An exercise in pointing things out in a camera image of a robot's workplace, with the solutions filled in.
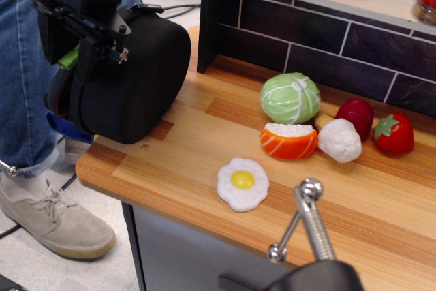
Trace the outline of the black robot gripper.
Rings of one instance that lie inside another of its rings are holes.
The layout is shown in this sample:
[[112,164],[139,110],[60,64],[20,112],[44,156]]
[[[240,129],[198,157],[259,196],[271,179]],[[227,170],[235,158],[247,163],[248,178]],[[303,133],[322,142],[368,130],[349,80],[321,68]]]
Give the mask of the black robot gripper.
[[101,61],[126,59],[124,40],[131,33],[117,12],[121,0],[31,0],[38,11],[37,23],[43,53],[49,64],[80,42],[73,88],[90,81]]

